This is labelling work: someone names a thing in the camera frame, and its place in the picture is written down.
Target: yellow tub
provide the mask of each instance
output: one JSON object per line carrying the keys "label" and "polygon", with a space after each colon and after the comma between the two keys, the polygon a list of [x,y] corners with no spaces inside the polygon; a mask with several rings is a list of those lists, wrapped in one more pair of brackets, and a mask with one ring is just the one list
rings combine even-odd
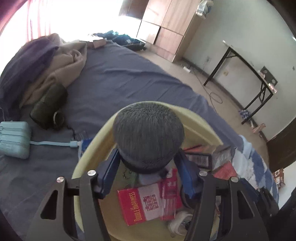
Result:
{"label": "yellow tub", "polygon": [[[203,145],[222,145],[222,141],[209,126],[209,124],[194,112],[162,102],[155,102],[171,108],[180,118],[184,126],[185,139],[182,148]],[[112,126],[117,113],[115,113],[101,128],[93,141],[90,143],[80,161],[77,163],[72,178],[79,178],[81,175],[91,169],[96,169],[101,161],[108,158],[111,150],[115,147]],[[106,227],[112,240],[121,241],[179,241],[184,240],[182,236],[172,238],[165,222],[155,219],[145,223],[133,226],[127,226],[121,215],[121,209],[118,203],[117,190],[124,189],[128,184],[123,177],[124,165],[121,163],[115,177],[111,192],[100,200],[100,207],[106,223]],[[79,227],[83,230],[83,224],[80,214],[79,197],[74,198],[75,219]],[[218,230],[219,218],[214,218],[212,234]]]}

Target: brush bristles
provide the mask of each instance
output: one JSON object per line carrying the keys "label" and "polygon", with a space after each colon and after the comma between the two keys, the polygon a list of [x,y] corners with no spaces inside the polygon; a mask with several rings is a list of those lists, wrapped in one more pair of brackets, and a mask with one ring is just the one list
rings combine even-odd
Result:
{"label": "brush bristles", "polygon": [[184,128],[168,107],[141,102],[118,113],[113,135],[125,164],[139,173],[151,173],[165,167],[177,153]]}

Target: bed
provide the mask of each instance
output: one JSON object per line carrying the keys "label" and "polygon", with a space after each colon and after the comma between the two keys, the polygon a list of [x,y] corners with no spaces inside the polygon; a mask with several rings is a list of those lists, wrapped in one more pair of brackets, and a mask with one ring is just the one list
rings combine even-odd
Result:
{"label": "bed", "polygon": [[[161,101],[188,108],[203,117],[224,144],[243,152],[243,140],[207,100],[189,86],[137,53],[114,43],[88,50],[81,75],[68,87],[63,107],[66,121],[77,134],[92,138],[121,108],[139,101]],[[68,142],[72,131],[43,130],[22,110],[32,127],[33,141]],[[0,209],[17,234],[25,239],[45,193],[58,176],[71,178],[78,162],[76,148],[31,146],[27,160],[0,157]]]}

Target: black metal table frame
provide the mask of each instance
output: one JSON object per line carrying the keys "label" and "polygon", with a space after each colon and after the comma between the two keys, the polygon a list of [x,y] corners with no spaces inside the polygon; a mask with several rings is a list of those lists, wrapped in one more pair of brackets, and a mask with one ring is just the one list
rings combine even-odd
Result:
{"label": "black metal table frame", "polygon": [[[257,71],[238,53],[236,52],[233,48],[228,47],[227,51],[225,52],[224,56],[222,57],[222,59],[220,60],[220,62],[218,63],[218,65],[216,66],[216,68],[213,70],[213,72],[211,73],[211,75],[208,77],[208,79],[206,80],[206,82],[204,83],[204,86],[206,86],[206,84],[211,81],[214,77],[214,75],[216,74],[216,72],[219,70],[219,68],[221,67],[221,65],[223,64],[223,62],[228,59],[228,58],[233,58],[233,57],[238,57],[241,61],[243,61],[252,71],[253,73],[258,77],[258,79],[261,81],[261,88],[260,88],[260,92],[259,94],[256,95],[256,97],[244,108],[244,110],[246,110],[251,104],[254,103],[254,101],[258,98],[261,102],[260,106],[254,110],[250,116],[246,119],[244,119],[242,121],[242,124],[246,123],[247,121],[249,121],[253,115],[255,115],[258,110],[260,110],[267,101],[269,101],[269,99],[273,96],[273,93],[271,91],[271,89],[269,88],[269,86],[267,85],[267,83],[262,79],[262,77],[257,73]],[[265,98],[265,93],[266,93],[266,89],[268,89],[269,91],[269,95],[267,96],[266,99]]]}

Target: light blue cable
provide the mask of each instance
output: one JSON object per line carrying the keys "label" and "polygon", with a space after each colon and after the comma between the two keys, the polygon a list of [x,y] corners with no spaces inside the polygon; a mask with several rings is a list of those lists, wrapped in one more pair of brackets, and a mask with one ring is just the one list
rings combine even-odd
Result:
{"label": "light blue cable", "polygon": [[30,141],[32,145],[52,145],[52,146],[69,146],[72,148],[79,147],[81,142],[80,141],[70,141],[70,142],[51,142],[51,141],[41,141],[35,142]]}

